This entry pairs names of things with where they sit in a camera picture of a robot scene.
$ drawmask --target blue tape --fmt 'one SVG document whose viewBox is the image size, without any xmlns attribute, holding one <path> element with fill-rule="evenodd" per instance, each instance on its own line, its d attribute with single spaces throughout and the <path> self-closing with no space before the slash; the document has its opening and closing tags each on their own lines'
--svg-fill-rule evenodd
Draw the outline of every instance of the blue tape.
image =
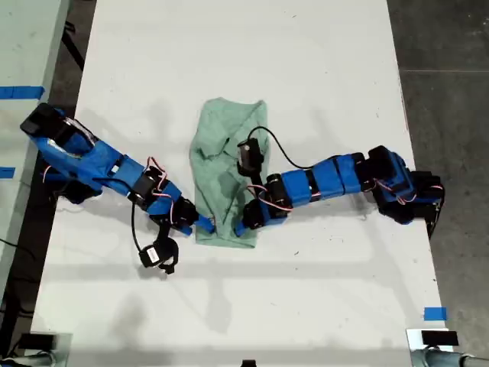
<svg viewBox="0 0 489 367">
<path fill-rule="evenodd" d="M 446 307 L 425 307 L 425 321 L 446 321 Z"/>
<path fill-rule="evenodd" d="M 0 86 L 0 99 L 40 99 L 43 86 Z"/>
<path fill-rule="evenodd" d="M 0 178 L 14 178 L 15 167 L 0 167 Z"/>
</svg>

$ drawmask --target concrete floor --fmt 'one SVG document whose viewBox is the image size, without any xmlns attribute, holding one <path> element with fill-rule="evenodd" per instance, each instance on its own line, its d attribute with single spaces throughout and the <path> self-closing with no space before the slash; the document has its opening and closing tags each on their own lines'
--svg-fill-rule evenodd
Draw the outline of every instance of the concrete floor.
<svg viewBox="0 0 489 367">
<path fill-rule="evenodd" d="M 489 218 L 489 2 L 388 0 L 388 5 L 416 168 L 439 174 L 447 191 L 431 246 L 448 325 L 458 331 L 461 350 L 489 356 L 489 227 L 484 220 Z M 68 18 L 76 25 L 74 41 L 83 54 L 94 8 L 95 1 L 73 0 Z M 73 110 L 80 77 L 62 46 L 50 102 Z M 31 199 L 42 195 L 38 190 Z M 19 243 L 27 245 L 35 235 L 47 245 L 50 224 L 26 218 Z M 24 299 L 33 306 L 37 289 L 31 293 Z"/>
</svg>

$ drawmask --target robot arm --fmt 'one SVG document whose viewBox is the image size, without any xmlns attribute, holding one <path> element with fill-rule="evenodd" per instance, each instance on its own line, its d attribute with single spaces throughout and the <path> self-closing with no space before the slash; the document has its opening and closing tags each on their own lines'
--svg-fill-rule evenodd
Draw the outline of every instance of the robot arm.
<svg viewBox="0 0 489 367">
<path fill-rule="evenodd" d="M 146 167 L 142 166 L 46 103 L 41 103 L 28 116 L 21 129 L 36 144 L 50 165 L 48 169 L 57 172 L 48 175 L 44 172 L 44 176 L 63 181 L 62 195 L 72 203 L 79 204 L 100 195 L 102 187 L 113 189 L 133 203 L 133 236 L 143 266 L 158 266 L 168 274 L 173 273 L 178 262 L 178 246 L 168 238 L 170 228 L 186 235 L 192 233 L 193 224 L 207 232 L 214 231 L 212 222 L 182 197 L 153 158 L 148 158 Z M 144 248 L 139 246 L 134 231 L 136 205 L 160 226 L 156 241 Z"/>
<path fill-rule="evenodd" d="M 281 224 L 298 206 L 368 191 L 385 216 L 400 224 L 424 218 L 430 235 L 434 230 L 445 196 L 440 178 L 430 172 L 409 171 L 403 159 L 384 146 L 369 151 L 367 159 L 362 153 L 334 156 L 311 167 L 271 174 L 263 184 L 264 157 L 251 133 L 238 145 L 238 172 L 251 178 L 248 188 L 253 188 L 255 199 L 244 207 L 242 220 L 235 227 L 237 236 L 249 229 Z"/>
</svg>

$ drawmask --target green cloth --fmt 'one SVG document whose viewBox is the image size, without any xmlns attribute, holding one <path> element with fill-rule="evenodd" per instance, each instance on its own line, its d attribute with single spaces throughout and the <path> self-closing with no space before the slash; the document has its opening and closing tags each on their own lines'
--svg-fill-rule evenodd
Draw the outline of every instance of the green cloth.
<svg viewBox="0 0 489 367">
<path fill-rule="evenodd" d="M 267 126 L 267 105 L 263 101 L 245 105 L 223 98 L 206 102 L 200 114 L 197 133 L 190 146 L 190 164 L 196 182 L 196 208 L 204 216 L 213 216 L 213 234 L 197 229 L 197 242 L 206 245 L 253 248 L 256 232 L 236 237 L 233 228 L 241 220 L 245 204 L 253 199 L 246 190 L 249 178 L 238 173 L 238 143 L 246 140 L 256 126 Z M 268 140 L 260 129 L 253 133 L 265 156 L 263 175 L 267 173 Z"/>
</svg>

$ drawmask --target white table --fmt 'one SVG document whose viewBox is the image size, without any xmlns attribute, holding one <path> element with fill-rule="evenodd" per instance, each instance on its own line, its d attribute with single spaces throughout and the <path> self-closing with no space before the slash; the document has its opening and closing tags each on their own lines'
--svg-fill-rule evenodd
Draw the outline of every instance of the white table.
<svg viewBox="0 0 489 367">
<path fill-rule="evenodd" d="M 189 144 L 218 96 L 265 100 L 302 164 L 385 144 L 413 167 L 384 0 L 98 1 L 76 117 L 154 155 L 190 199 Z M 272 144 L 269 172 L 288 169 Z M 254 250 L 176 235 L 164 280 L 138 270 L 128 200 L 61 200 L 32 330 L 72 333 L 70 366 L 410 365 L 405 329 L 444 327 L 423 321 L 440 305 L 424 227 L 342 197 L 260 231 Z"/>
</svg>

